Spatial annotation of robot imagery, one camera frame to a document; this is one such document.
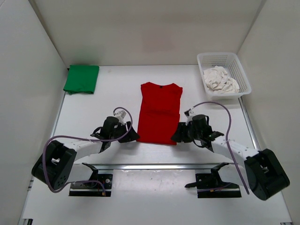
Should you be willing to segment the red t shirt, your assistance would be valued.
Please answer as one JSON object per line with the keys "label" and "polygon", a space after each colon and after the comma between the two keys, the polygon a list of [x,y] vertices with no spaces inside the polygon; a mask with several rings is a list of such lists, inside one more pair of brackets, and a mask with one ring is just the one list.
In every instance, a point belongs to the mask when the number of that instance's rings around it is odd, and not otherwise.
{"label": "red t shirt", "polygon": [[171,140],[180,121],[180,98],[183,88],[172,83],[141,85],[142,103],[137,140],[142,143],[176,145]]}

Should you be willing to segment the white cloth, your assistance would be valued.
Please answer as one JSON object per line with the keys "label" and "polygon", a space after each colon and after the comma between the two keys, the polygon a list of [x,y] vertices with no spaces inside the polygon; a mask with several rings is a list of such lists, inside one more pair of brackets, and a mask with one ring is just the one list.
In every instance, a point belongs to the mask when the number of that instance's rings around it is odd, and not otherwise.
{"label": "white cloth", "polygon": [[231,94],[240,91],[237,81],[229,76],[224,67],[215,66],[205,69],[203,75],[206,86],[214,93]]}

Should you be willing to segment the green t shirt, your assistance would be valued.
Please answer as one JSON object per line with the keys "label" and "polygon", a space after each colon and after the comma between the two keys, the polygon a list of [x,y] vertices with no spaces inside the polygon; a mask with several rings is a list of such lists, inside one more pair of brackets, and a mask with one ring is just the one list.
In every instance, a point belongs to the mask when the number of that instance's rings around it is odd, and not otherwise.
{"label": "green t shirt", "polygon": [[70,65],[63,90],[70,95],[77,93],[94,94],[99,66]]}

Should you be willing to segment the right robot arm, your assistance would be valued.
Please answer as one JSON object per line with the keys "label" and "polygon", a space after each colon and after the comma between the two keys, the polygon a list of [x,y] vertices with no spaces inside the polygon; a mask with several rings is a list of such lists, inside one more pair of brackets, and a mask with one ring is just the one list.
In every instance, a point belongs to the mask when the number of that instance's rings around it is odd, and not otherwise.
{"label": "right robot arm", "polygon": [[277,159],[269,149],[255,150],[235,141],[228,140],[209,125],[209,117],[195,115],[187,122],[180,122],[171,137],[177,143],[200,142],[200,148],[231,159],[234,163],[220,163],[211,168],[186,188],[196,187],[199,192],[214,191],[234,185],[245,185],[260,200],[267,200],[290,185],[290,180]]}

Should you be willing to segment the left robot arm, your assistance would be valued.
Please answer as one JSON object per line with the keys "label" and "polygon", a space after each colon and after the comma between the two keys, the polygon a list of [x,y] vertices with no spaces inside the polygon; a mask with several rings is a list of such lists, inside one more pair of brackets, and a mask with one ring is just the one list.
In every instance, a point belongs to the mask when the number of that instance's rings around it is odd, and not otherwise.
{"label": "left robot arm", "polygon": [[54,136],[45,144],[42,155],[34,164],[31,174],[49,189],[57,193],[69,183],[82,183],[88,188],[104,185],[98,179],[96,167],[75,162],[86,156],[104,152],[111,143],[128,143],[139,139],[132,127],[132,121],[124,121],[125,111],[114,113],[105,119],[102,126],[97,127],[91,134],[91,139],[72,137],[73,142],[63,144]]}

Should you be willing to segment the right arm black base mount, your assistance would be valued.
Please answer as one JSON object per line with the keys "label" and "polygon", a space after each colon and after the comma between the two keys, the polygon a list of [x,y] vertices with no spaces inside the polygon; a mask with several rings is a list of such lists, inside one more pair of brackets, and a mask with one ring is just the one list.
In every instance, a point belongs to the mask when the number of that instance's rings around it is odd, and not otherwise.
{"label": "right arm black base mount", "polygon": [[186,184],[185,188],[196,188],[197,198],[241,198],[240,187],[224,182],[219,175],[219,171],[228,165],[223,162],[211,168],[210,173],[196,173],[196,181]]}

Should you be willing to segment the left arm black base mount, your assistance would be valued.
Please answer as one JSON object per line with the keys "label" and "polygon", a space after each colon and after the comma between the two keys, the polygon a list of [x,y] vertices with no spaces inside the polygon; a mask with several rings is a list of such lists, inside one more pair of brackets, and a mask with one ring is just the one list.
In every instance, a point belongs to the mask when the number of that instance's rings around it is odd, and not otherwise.
{"label": "left arm black base mount", "polygon": [[113,170],[99,169],[87,163],[75,164],[67,182],[69,196],[110,197],[113,186]]}

